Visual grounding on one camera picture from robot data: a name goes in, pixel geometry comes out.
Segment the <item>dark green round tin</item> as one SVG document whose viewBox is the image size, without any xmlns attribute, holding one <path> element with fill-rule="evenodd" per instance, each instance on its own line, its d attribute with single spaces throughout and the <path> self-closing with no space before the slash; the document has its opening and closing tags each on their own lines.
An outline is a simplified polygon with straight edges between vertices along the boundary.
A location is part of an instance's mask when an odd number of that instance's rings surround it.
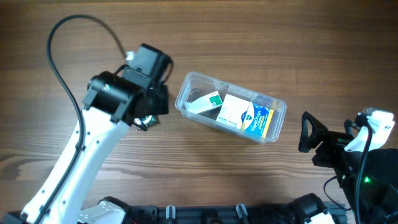
<svg viewBox="0 0 398 224">
<path fill-rule="evenodd" d="M 150 126 L 157 124 L 157 117 L 154 115 L 146 116 L 145 118 L 136 118 L 134 125 L 137 130 L 147 131 Z"/>
</svg>

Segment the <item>blue VapoDrops packet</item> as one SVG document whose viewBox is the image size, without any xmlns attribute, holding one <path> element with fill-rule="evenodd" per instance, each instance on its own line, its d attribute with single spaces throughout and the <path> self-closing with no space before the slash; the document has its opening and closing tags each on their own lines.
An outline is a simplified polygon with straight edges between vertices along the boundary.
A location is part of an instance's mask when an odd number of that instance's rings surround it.
<svg viewBox="0 0 398 224">
<path fill-rule="evenodd" d="M 273 115 L 273 109 L 250 102 L 246 112 L 242 114 L 241 130 L 265 138 Z"/>
</svg>

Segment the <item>white green medicine box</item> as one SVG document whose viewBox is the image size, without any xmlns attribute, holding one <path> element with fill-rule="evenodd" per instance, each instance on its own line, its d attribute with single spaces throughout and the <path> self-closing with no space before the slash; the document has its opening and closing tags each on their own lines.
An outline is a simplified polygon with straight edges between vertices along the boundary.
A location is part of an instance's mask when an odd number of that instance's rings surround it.
<svg viewBox="0 0 398 224">
<path fill-rule="evenodd" d="M 218 91 L 201 96 L 193 102 L 185 102 L 186 110 L 194 114 L 200 114 L 217 109 L 222 105 L 223 102 Z"/>
</svg>

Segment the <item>clear plastic container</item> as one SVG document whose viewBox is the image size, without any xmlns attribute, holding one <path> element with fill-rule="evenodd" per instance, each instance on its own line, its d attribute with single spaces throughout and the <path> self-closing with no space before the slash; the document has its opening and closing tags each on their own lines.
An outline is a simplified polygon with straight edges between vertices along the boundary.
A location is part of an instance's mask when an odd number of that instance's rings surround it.
<svg viewBox="0 0 398 224">
<path fill-rule="evenodd" d="M 259 144 L 278 139 L 284 101 L 197 72 L 185 77 L 175 107 L 182 116 Z"/>
</svg>

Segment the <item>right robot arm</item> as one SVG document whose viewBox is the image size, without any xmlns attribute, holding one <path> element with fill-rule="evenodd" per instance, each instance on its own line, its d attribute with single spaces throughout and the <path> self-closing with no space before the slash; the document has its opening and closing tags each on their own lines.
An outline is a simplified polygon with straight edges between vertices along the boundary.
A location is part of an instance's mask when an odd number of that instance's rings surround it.
<svg viewBox="0 0 398 224">
<path fill-rule="evenodd" d="M 395 125 L 391 112 L 366 108 L 330 131 L 309 112 L 302 115 L 298 150 L 315 150 L 313 165 L 335 171 L 356 223 L 397 223 L 397 149 L 384 145 Z"/>
</svg>

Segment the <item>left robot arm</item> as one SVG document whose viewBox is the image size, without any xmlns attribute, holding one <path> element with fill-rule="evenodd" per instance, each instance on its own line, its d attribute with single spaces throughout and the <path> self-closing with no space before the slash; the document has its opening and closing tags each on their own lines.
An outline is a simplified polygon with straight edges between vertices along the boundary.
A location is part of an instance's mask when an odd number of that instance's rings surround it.
<svg viewBox="0 0 398 224">
<path fill-rule="evenodd" d="M 169 112 L 171 57 L 141 44 L 126 61 L 91 78 L 74 133 L 49 177 L 22 211 L 5 214 L 2 223 L 79 223 L 99 169 L 135 120 Z"/>
</svg>

